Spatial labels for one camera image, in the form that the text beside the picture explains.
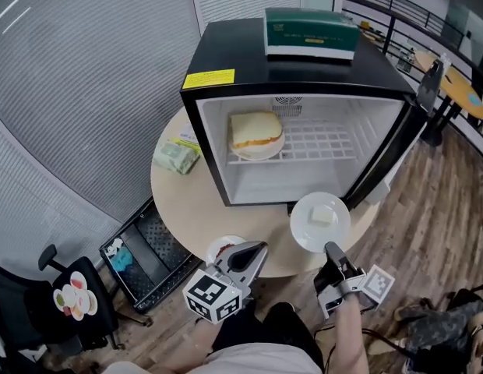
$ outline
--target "round table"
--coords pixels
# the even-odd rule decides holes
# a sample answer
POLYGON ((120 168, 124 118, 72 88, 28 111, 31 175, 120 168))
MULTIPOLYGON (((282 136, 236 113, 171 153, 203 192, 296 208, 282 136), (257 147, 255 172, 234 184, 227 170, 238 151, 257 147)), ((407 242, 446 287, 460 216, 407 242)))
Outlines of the round table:
MULTIPOLYGON (((181 109, 167 124, 158 143, 176 137, 188 122, 181 109)), ((151 189, 160 217, 187 250, 205 260, 210 243, 223 235, 239 235, 248 241, 265 241, 269 257, 261 277, 286 277, 323 266, 324 253, 301 248, 291 235, 286 204, 225 206, 203 157, 187 174, 151 165, 151 189)), ((375 219, 379 204, 359 204, 351 211, 351 231, 342 245, 353 246, 375 219)))
MULTIPOLYGON (((416 51, 414 56, 424 72, 427 72, 437 58, 425 51, 416 51)), ((446 98, 441 103, 433 118, 428 122, 427 128, 421 134, 427 144, 438 146, 442 142, 442 130, 455 118, 462 109, 477 119, 483 119, 483 104, 473 87, 462 75, 451 66, 441 81, 441 89, 446 93, 446 98), (443 117, 446 108, 453 101, 453 106, 446 116, 443 117)))

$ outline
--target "fridge door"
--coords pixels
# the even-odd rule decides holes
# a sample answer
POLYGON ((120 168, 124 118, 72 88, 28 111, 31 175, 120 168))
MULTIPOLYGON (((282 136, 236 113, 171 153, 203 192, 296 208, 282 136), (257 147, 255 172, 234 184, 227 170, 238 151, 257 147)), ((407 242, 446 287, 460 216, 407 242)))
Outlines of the fridge door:
POLYGON ((369 196, 379 199, 379 195, 388 192, 390 181, 385 184, 386 187, 383 183, 395 175, 426 122, 426 111, 412 99, 408 99, 382 145, 342 199, 349 210, 369 196))

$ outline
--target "chair armrest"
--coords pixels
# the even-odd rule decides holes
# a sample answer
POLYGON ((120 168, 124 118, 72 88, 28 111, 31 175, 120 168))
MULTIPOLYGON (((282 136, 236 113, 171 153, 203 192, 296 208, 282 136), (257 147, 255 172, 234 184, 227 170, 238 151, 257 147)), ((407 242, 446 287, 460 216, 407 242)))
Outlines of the chair armrest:
POLYGON ((46 247, 46 249, 41 253, 41 256, 39 256, 39 260, 37 261, 39 265, 39 270, 42 271, 46 268, 47 265, 51 265, 56 254, 57 251, 55 245, 48 245, 48 247, 46 247))

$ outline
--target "bread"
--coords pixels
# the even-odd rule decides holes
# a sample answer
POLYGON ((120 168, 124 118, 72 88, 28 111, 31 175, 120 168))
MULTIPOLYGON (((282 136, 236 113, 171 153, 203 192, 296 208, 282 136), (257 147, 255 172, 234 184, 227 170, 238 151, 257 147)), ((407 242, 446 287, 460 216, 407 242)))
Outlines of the bread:
POLYGON ((283 131, 280 119, 268 111, 231 115, 230 121, 234 148, 272 143, 283 131))

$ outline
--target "green box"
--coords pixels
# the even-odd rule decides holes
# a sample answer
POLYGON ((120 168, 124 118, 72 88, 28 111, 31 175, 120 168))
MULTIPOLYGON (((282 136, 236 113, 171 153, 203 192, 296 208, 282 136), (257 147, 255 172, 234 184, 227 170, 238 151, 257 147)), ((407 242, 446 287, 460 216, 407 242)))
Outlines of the green box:
POLYGON ((266 9, 266 55, 310 55, 351 60, 359 27, 340 12, 266 9))

